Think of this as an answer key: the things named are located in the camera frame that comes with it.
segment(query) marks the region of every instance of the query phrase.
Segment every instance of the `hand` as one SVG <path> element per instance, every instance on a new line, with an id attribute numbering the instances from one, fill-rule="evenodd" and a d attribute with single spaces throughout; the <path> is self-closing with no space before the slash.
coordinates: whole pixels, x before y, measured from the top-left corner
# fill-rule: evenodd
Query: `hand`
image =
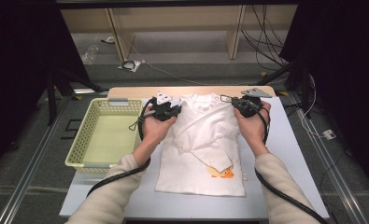
<path id="1" fill-rule="evenodd" d="M 151 107 L 147 107 L 146 112 L 150 111 L 150 109 Z M 141 141 L 140 145 L 132 153 L 137 165 L 141 166 L 146 163 L 158 144 L 164 140 L 169 128 L 176 120 L 176 117 L 172 117 L 168 120 L 160 121 L 153 116 L 144 119 L 143 141 Z"/>
<path id="2" fill-rule="evenodd" d="M 269 116 L 268 113 L 265 111 L 265 109 L 268 110 L 269 112 L 271 109 L 271 105 L 264 101 L 261 101 L 261 103 L 264 109 L 261 109 L 260 113 L 265 119 L 265 121 L 269 123 L 270 122 Z M 236 108 L 234 108 L 234 116 L 237 119 L 240 133 L 248 142 L 248 145 L 250 146 L 254 155 L 257 157 L 260 154 L 269 152 L 265 144 L 263 143 L 263 135 L 265 133 L 265 127 L 263 125 L 263 121 L 261 120 L 260 116 L 256 114 L 250 118 L 245 118 L 240 114 L 239 110 Z"/>
<path id="3" fill-rule="evenodd" d="M 151 107 L 146 108 L 146 112 L 149 112 Z M 144 140 L 155 140 L 157 144 L 162 142 L 169 131 L 169 128 L 176 122 L 177 118 L 172 117 L 165 121 L 160 121 L 149 116 L 145 118 L 143 123 L 143 141 Z"/>

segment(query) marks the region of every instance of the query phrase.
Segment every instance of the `black controller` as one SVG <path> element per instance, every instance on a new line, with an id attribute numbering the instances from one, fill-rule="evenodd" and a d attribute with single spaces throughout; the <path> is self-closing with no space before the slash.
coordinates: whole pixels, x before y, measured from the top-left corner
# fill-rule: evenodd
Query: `black controller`
<path id="1" fill-rule="evenodd" d="M 233 97 L 231 104 L 240 111 L 240 114 L 245 118 L 250 118 L 255 115 L 263 106 L 260 97 L 250 97 L 247 95 L 241 98 Z"/>
<path id="2" fill-rule="evenodd" d="M 156 97 L 152 97 L 150 102 L 152 103 L 151 110 L 155 110 L 155 113 L 152 114 L 152 116 L 160 121 L 165 121 L 172 117 L 177 117 L 177 115 L 181 112 L 181 106 L 175 105 L 173 107 L 170 107 L 170 102 L 158 105 Z"/>

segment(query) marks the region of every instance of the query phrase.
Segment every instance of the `controller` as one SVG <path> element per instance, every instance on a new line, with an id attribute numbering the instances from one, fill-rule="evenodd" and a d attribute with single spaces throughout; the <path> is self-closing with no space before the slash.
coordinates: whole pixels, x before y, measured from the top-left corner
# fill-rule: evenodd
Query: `controller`
<path id="1" fill-rule="evenodd" d="M 151 110 L 155 111 L 152 116 L 160 121 L 177 117 L 177 115 L 181 112 L 181 105 L 171 106 L 170 101 L 172 99 L 172 97 L 161 92 L 158 92 L 158 97 L 152 97 L 150 100 L 152 103 Z"/>
<path id="2" fill-rule="evenodd" d="M 263 106 L 260 97 L 250 97 L 244 95 L 241 98 L 233 97 L 231 104 L 240 111 L 240 114 L 245 118 L 250 118 L 255 115 Z"/>

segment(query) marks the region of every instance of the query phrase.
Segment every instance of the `plastic basket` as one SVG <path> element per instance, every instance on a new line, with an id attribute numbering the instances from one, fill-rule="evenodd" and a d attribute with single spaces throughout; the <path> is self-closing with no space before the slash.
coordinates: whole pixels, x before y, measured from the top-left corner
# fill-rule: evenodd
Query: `plastic basket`
<path id="1" fill-rule="evenodd" d="M 139 145 L 138 130 L 129 126 L 137 121 L 142 108 L 141 99 L 126 99 L 120 105 L 112 105 L 107 98 L 93 99 L 65 165 L 80 172 L 107 172 Z"/>

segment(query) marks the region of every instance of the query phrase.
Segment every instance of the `table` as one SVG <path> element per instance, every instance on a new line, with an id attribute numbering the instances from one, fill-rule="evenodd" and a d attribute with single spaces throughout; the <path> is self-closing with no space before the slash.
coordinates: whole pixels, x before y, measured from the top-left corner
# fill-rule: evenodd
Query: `table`
<path id="1" fill-rule="evenodd" d="M 241 96 L 241 91 L 253 87 L 137 87 L 113 88 L 108 97 L 150 97 L 157 91 L 178 98 L 188 93 L 226 94 Z M 275 96 L 272 88 L 262 86 L 260 90 Z M 267 141 L 268 148 L 287 165 L 293 178 L 303 189 L 306 197 L 322 217 L 329 217 L 319 196 L 305 159 L 298 147 L 295 136 L 278 97 L 264 98 L 272 105 L 271 126 Z M 143 175 L 142 183 L 125 208 L 126 219 L 148 220 L 264 220 L 267 219 L 261 184 L 254 174 L 254 156 L 242 136 L 238 137 L 243 173 L 248 175 L 244 181 L 246 197 L 215 197 L 205 195 L 186 195 L 155 192 L 158 179 L 162 144 L 151 156 L 152 163 Z M 65 198 L 60 216 L 69 217 L 85 199 L 90 188 L 102 175 L 86 175 L 76 172 Z"/>

